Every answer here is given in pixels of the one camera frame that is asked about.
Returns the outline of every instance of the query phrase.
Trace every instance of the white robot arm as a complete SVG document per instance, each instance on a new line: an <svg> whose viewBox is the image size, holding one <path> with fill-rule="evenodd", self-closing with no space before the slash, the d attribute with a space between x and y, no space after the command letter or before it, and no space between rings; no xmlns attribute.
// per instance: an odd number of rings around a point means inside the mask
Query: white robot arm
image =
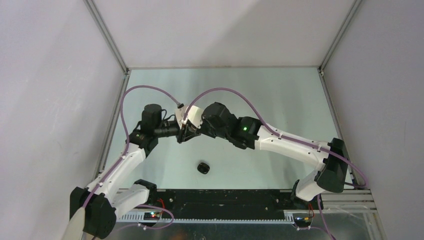
<svg viewBox="0 0 424 240"><path fill-rule="evenodd" d="M317 142L268 125L279 134L274 135L258 119L248 116L236 118L218 102L209 105L205 110L192 106L189 112L186 111L187 108L182 106L175 111L175 120L168 120L162 118L161 106L145 106L142 120L129 135L128 151L123 154L123 160L118 165L111 166L113 169L108 178L101 182L103 176L109 172L109 169L105 169L85 189L74 189L70 196L70 217L96 189L87 205L86 211L89 211L89 214L85 216L84 232L103 239L112 231L116 220L128 211L141 204L158 204L156 185L144 180L136 181L124 192L117 192L128 174L146 159L158 144L158 138L162 137L176 136L178 143L199 135L219 137L241 149L271 151L313 167L313 172L294 184L291 200L295 205L307 206L309 201L323 191L343 191L348 166L326 153L333 151L343 154L343 141L334 138L330 143ZM319 147L316 149L280 138L282 134L294 140L314 143Z"/></svg>

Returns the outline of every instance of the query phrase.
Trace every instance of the red wire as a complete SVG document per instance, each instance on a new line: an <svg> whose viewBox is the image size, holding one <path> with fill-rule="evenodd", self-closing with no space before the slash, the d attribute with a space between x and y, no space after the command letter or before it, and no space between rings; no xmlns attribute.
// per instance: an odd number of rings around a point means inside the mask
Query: red wire
<svg viewBox="0 0 424 240"><path fill-rule="evenodd" d="M157 201L160 202L160 203L162 203L162 208L164 209L165 208L164 200L162 200L162 198L159 198Z"/></svg>
<svg viewBox="0 0 424 240"><path fill-rule="evenodd" d="M309 207L308 208L309 208L309 213L312 210L312 217L311 218L314 218L315 217L315 212L314 212L314 208L312 207L312 204L309 203Z"/></svg>

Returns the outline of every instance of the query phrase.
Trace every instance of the purple cable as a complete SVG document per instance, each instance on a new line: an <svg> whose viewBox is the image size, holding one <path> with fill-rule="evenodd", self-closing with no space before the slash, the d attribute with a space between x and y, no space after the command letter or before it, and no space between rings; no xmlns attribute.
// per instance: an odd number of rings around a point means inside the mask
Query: purple cable
<svg viewBox="0 0 424 240"><path fill-rule="evenodd" d="M159 227L145 226L145 225L143 225L141 223L131 223L131 224L127 224L127 225L121 226L118 229L114 229L110 234L119 232L119 231L121 231L123 229L126 229L126 228L129 228L129 227L143 227L143 228L152 229L152 230L164 229L166 227L169 227L169 225L171 225L175 221L175 217L172 214L172 212L169 211L169 210L167 210L167 209L165 209L165 208L158 207L158 206L150 206L150 205L145 205L145 204L138 205L137 207L143 207L143 208L149 208L149 209L157 209L157 210L161 210L161 211L167 212L171 216L171 221L168 222L168 224L166 224L164 226L159 226Z"/></svg>
<svg viewBox="0 0 424 240"><path fill-rule="evenodd" d="M253 104L245 97L245 96L243 96L240 92L238 92L238 91L236 91L236 90L233 90L233 89L231 89L231 88L226 88L226 87L216 87L216 88L212 88L212 89L209 89L209 90L207 90L207 91L204 91L204 92L202 92L199 96L197 96L189 105L188 105L188 107L187 107L187 110L185 111L185 113L184 113L184 120L187 118L187 114L189 113L189 111L190 111L190 109L192 108L192 106L201 98L201 97L203 97L203 96L205 96L206 94L208 94L208 93L210 93L210 92L214 92L214 91L228 91L228 92L231 92L231 93L233 93L233 94L236 94L236 95L238 95L240 98L242 98L249 106L250 106L250 108L253 110L253 112L256 114L256 116L259 118L259 120L260 120L260 122L265 126L265 128L270 132L270 133L272 133L272 134L274 134L274 135L276 135L276 136L279 136L280 138L282 138L282 139L286 139L286 140L289 140L289 141L292 141L292 142L295 142L295 143L298 143L298 144L302 144L302 145L305 145L305 146L308 146L308 147L311 147L311 148L313 148L313 149L318 149L318 146L317 145L315 145L315 144L312 144L312 143L309 143L309 142L306 142L306 141L302 141L302 140L299 140L299 139L295 139L295 138L293 138L293 137L290 137L290 136L285 136L285 135L280 135L278 132L276 132L276 131L274 131L272 128L270 128L270 126L268 126L268 124L265 122L265 120L262 118L262 116L259 114L259 112L256 110L256 108L253 106ZM352 183L348 183L348 182L345 182L344 184L346 184L346 185L349 185L349 186L353 186L353 187L356 187L356 188L366 188L367 186L368 186L368 178L365 176L365 174L358 168L358 167L356 167L352 162L350 162L347 158L345 158L345 157L343 157L343 156L341 156L341 155L339 155L339 154L337 154L337 153L335 153L335 152L333 152L333 151L330 151L330 150L327 150L327 149L325 149L325 148L321 148L320 149L321 151L323 151L323 152L325 152L325 153L328 153L328 154L330 154L330 155L332 155L332 156L334 156L334 157L336 157L336 158L338 158L338 159L340 159L340 160L342 160L343 162L345 162L346 164L348 164L350 167L352 167L355 171L357 171L358 173L359 173L359 175L362 177L362 179L363 179L363 181L364 181L364 184L363 185L357 185L357 184L352 184Z"/></svg>
<svg viewBox="0 0 424 240"><path fill-rule="evenodd" d="M326 222L326 220L324 218L324 214L323 214L323 209L321 208L321 200L320 200L320 198L321 198L321 194L319 194L319 195L316 196L316 201L318 203L319 214L321 215L322 222L324 223L325 232L327 232L327 234L330 236L330 238L336 240L334 238L334 236L330 233L329 226L327 226L327 222Z"/></svg>
<svg viewBox="0 0 424 240"><path fill-rule="evenodd" d="M322 227L319 227L319 226L311 226L310 228L308 228L308 227L298 227L296 224L293 224L292 225L294 228L299 228L299 230L311 230L311 229L318 229L318 230L321 230L321 231L323 231L324 233L327 233L327 231L325 230L325 229L323 229ZM331 235L331 238L333 239L333 240L337 240L336 239L336 237L334 237L333 235Z"/></svg>
<svg viewBox="0 0 424 240"><path fill-rule="evenodd" d="M173 97L171 94L169 94L167 91L162 90L158 87L155 86L149 86L149 85L138 85L138 86L133 86L130 89L126 90L123 95L122 95L122 99L120 101L120 105L119 105L119 115L120 115L120 119L122 121L122 125L123 125L123 130L125 131L125 137L126 137L126 144L125 144L125 149L122 152L122 155L120 156L120 158L112 165L112 167L104 174L104 176L100 179L99 183L103 183L108 177L109 175L111 175L111 173L117 168L117 166L123 161L122 156L125 155L128 151L128 148L130 147L130 135L128 134L128 129L127 129L127 125L125 124L125 120L124 120L124 99L125 96L131 92L134 89L141 89L141 88L146 88L146 89L153 89L153 90L157 90L159 92L162 92L164 94L166 94L168 97L170 97L174 103L176 103L177 106L179 106L181 103L179 101L177 101L175 99L175 97ZM87 205L89 204L90 199L93 197L93 194L97 191L97 189L99 188L99 184L96 184L95 187L91 190L90 194L88 195L87 199L85 199L84 204L82 205L83 208L86 208Z"/></svg>

